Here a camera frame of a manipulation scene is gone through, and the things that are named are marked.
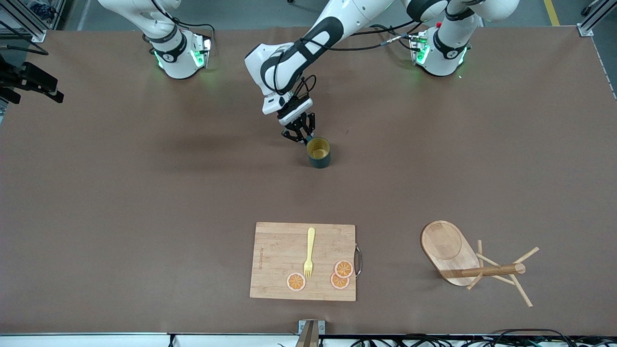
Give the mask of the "wooden mug tree rack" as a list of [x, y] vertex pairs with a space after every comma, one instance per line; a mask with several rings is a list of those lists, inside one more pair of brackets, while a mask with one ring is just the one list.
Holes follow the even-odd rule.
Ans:
[[524, 262], [535, 255], [535, 247], [515, 261], [502, 265], [483, 254], [483, 243], [477, 241], [474, 250], [460, 229], [446, 220], [436, 220], [425, 226], [421, 233], [422, 249], [439, 275], [451, 285], [467, 290], [474, 288], [484, 278], [493, 278], [514, 286], [527, 307], [533, 307], [517, 275], [526, 272]]

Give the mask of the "yellow plastic fork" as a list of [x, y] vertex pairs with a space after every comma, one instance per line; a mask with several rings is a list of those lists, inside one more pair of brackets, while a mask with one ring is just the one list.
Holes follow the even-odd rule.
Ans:
[[314, 242], [315, 242], [315, 233], [316, 233], [316, 230], [314, 227], [308, 228], [307, 230], [307, 254], [306, 254], [306, 261], [304, 262], [304, 266], [303, 266], [304, 276], [306, 277], [306, 279], [309, 279], [311, 277], [311, 273], [313, 272], [312, 255], [313, 255], [313, 247], [314, 247]]

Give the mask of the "aluminium frame post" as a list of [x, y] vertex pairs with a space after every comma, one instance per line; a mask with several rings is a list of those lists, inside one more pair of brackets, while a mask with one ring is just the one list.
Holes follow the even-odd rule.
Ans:
[[44, 42], [46, 33], [65, 21], [67, 0], [0, 0], [0, 39], [22, 37]]
[[582, 22], [577, 23], [580, 37], [593, 37], [593, 27], [615, 8], [617, 8], [617, 0], [592, 0], [580, 12], [583, 16]]

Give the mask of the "dark green cup yellow inside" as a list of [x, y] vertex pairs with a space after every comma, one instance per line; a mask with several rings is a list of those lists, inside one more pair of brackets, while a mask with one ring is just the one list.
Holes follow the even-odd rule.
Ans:
[[331, 145], [323, 137], [313, 137], [306, 144], [306, 152], [311, 167], [324, 169], [331, 162]]

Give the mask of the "bamboo cutting board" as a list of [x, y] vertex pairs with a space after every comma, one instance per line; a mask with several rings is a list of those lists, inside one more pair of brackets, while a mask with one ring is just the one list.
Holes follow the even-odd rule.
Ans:
[[[307, 230], [314, 227], [313, 272], [306, 287], [293, 292], [287, 288], [289, 274], [304, 274]], [[356, 301], [356, 228], [353, 225], [258, 222], [255, 227], [250, 297], [259, 299]], [[355, 274], [348, 288], [338, 290], [330, 276], [338, 261], [351, 261]]]

